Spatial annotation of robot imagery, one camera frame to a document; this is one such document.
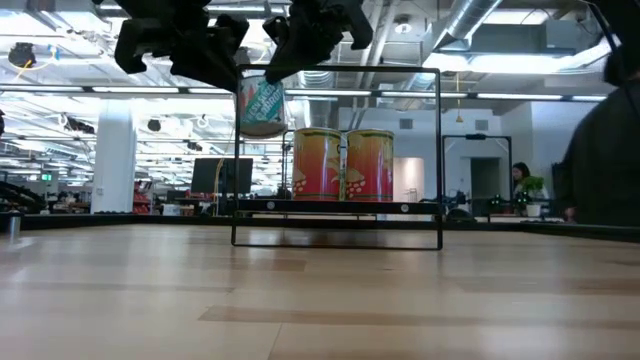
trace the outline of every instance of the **metal frame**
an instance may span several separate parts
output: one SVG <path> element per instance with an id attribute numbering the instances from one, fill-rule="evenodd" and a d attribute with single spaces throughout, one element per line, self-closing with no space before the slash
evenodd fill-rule
<path id="1" fill-rule="evenodd" d="M 239 65 L 238 66 L 238 78 L 242 78 L 242 73 L 246 70 L 288 70 L 291 67 L 286 66 L 272 66 L 272 65 Z M 288 201 L 288 200 L 240 200 L 238 196 L 238 184 L 240 168 L 235 167 L 236 186 L 234 186 L 234 198 L 235 198 L 235 210 L 231 221 L 231 245 L 233 246 L 246 246 L 246 247 L 322 247 L 322 248 L 356 248 L 356 249 L 382 249 L 382 250 L 422 250 L 422 251 L 440 251 L 444 246 L 443 241 L 443 195 L 442 195 L 442 112 L 441 112 L 441 86 L 440 86 L 440 71 L 438 69 L 427 69 L 422 67 L 396 67 L 396 66 L 335 66 L 335 65 L 322 65 L 322 66 L 306 66 L 301 71 L 332 71 L 332 72 L 387 72 L 387 73 L 406 73 L 406 74 L 434 74 L 435 75 L 435 102 L 436 102 L 436 178 L 437 178 L 437 201 L 435 203 L 363 203 L 363 202 L 305 202 L 305 201 Z M 240 84 L 238 84 L 238 93 L 240 93 Z M 381 91 L 371 90 L 371 97 L 376 97 L 377 93 Z M 241 104 L 236 101 L 236 129 L 235 129 L 235 154 L 234 161 L 238 163 L 240 155 L 240 113 Z M 241 218 L 239 215 L 243 212 L 261 212 L 261 213 L 276 213 L 276 214 L 291 214 L 291 213 L 304 213 L 304 214 L 351 214 L 351 215 L 364 215 L 364 214 L 424 214 L 432 215 L 436 224 L 436 247 L 385 247 L 385 246 L 349 246 L 349 245 L 292 245 L 292 244 L 239 244 L 236 242 L 237 228 L 239 226 L 260 226 L 260 221 L 264 219 L 252 219 Z M 300 224 L 305 222 L 296 221 L 294 219 L 278 219 L 283 225 L 283 228 L 301 228 Z M 335 220 L 314 220 L 312 221 L 314 228 L 320 229 L 335 229 L 337 223 Z M 385 221 L 347 221 L 341 222 L 339 229 L 375 229 L 376 224 L 393 223 Z M 420 230 L 433 230 L 433 222 L 424 222 Z"/>
<path id="2" fill-rule="evenodd" d="M 465 139 L 469 141 L 486 141 L 487 139 L 504 139 L 507 140 L 507 147 L 509 152 L 509 171 L 511 171 L 511 167 L 513 166 L 513 146 L 511 136 L 500 136 L 500 135 L 484 135 L 484 134 L 468 134 L 468 135 L 443 135 L 442 136 L 442 188 L 444 191 L 447 191 L 447 169 L 446 169 L 446 159 L 447 155 L 444 153 L 445 145 L 447 139 Z M 513 182 L 509 182 L 509 199 L 513 200 Z"/>

